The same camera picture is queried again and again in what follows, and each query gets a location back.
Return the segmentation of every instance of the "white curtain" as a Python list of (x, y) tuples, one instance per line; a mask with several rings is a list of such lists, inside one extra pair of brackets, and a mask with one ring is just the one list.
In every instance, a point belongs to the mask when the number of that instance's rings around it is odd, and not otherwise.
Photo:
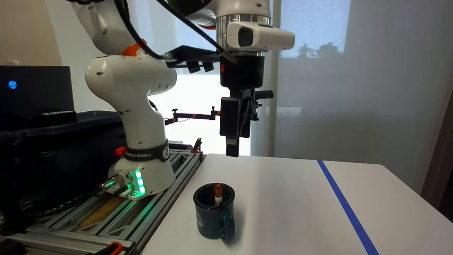
[[(135, 2), (132, 17), (156, 52), (212, 49), (157, 2)], [(450, 0), (275, 0), (273, 24), (296, 44), (266, 54), (262, 89), (276, 97), (262, 100), (241, 154), (382, 164), (420, 192), (452, 91), (451, 13)], [(209, 113), (228, 95), (218, 69), (179, 74), (151, 98), (167, 118), (172, 108)], [(167, 135), (225, 151), (218, 121), (173, 124)]]

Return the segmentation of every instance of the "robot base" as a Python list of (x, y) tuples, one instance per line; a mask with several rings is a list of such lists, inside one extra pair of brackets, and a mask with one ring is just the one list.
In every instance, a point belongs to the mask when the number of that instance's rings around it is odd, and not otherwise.
[(134, 201), (166, 190), (175, 180), (170, 160), (130, 161), (122, 157), (109, 170), (109, 176), (116, 174), (119, 180), (107, 192), (113, 193), (124, 185), (132, 184), (119, 196)]

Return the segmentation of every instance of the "metal frame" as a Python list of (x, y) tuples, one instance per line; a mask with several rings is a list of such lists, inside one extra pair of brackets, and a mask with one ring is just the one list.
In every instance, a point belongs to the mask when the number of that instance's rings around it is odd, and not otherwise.
[(108, 201), (106, 198), (92, 197), (44, 223), (29, 227), (26, 234), (0, 236), (0, 241), (6, 238), (20, 241), (34, 254), (69, 255), (96, 253), (117, 241), (125, 247), (122, 254), (138, 254), (203, 159), (202, 152), (171, 150), (170, 162), (176, 181), (169, 189), (138, 201), (126, 199), (104, 220), (77, 229), (81, 222)]

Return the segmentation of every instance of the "dark green mug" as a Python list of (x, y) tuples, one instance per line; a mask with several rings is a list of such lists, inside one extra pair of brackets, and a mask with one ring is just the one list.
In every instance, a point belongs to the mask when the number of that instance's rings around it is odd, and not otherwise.
[[(223, 187), (222, 203), (215, 206), (214, 186)], [(197, 226), (200, 234), (209, 239), (219, 239), (225, 243), (234, 240), (236, 225), (234, 222), (234, 198), (236, 194), (229, 185), (223, 183), (209, 183), (199, 187), (194, 195), (193, 202), (197, 213)]]

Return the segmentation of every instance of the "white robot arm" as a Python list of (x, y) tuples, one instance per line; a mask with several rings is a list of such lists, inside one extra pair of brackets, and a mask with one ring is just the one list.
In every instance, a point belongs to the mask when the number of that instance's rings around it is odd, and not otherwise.
[[(84, 1), (73, 3), (74, 10), (94, 45), (107, 54), (90, 62), (86, 81), (96, 96), (118, 111), (127, 139), (126, 152), (111, 167), (112, 178), (104, 187), (126, 186), (120, 195), (138, 200), (174, 182), (164, 120), (152, 109), (148, 96), (171, 89), (176, 72), (146, 54), (130, 35), (118, 9), (123, 0)], [(157, 1), (196, 24), (215, 27), (217, 43), (234, 56), (234, 61), (222, 54), (219, 59), (221, 85), (231, 92), (229, 98), (222, 98), (220, 135), (226, 137), (227, 155), (237, 157), (239, 137), (249, 137), (250, 121), (258, 120), (256, 101), (272, 96), (255, 92), (263, 83), (261, 52), (292, 48), (294, 34), (271, 27), (269, 0)], [(160, 59), (180, 60), (168, 56)]]

